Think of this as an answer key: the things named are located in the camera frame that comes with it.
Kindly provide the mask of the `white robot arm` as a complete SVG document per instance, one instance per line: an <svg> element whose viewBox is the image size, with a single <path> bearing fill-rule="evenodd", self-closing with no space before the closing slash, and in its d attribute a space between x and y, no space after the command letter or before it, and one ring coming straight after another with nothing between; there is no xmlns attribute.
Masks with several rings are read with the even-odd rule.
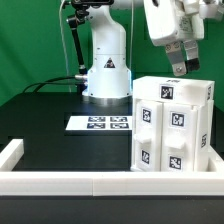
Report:
<svg viewBox="0 0 224 224"><path fill-rule="evenodd" d="M126 31L113 20L110 11L135 7L145 10L152 43L166 48L175 75L182 76L199 68L197 41L204 37L199 0L114 0L109 6L100 4L87 10L92 29L93 64L87 72L84 99L107 106L131 98Z"/></svg>

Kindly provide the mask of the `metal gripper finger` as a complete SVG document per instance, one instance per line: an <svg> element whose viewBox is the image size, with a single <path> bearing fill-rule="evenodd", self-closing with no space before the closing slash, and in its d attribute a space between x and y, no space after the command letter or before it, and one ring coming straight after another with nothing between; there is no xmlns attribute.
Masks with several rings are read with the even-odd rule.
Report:
<svg viewBox="0 0 224 224"><path fill-rule="evenodd" d="M180 43L170 43L165 46L166 55L172 65L172 70L175 76L186 74L185 60L182 54Z"/></svg>
<svg viewBox="0 0 224 224"><path fill-rule="evenodd" d="M198 43L196 40L187 40L183 42L186 52L186 68L188 72L198 70L200 68Z"/></svg>

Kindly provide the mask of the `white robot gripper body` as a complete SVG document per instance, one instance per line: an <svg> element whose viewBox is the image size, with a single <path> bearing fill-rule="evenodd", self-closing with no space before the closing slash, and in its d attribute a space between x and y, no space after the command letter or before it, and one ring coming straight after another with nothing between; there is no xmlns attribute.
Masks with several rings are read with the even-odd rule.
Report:
<svg viewBox="0 0 224 224"><path fill-rule="evenodd" d="M144 10L155 46L204 38L199 0L144 0Z"/></svg>

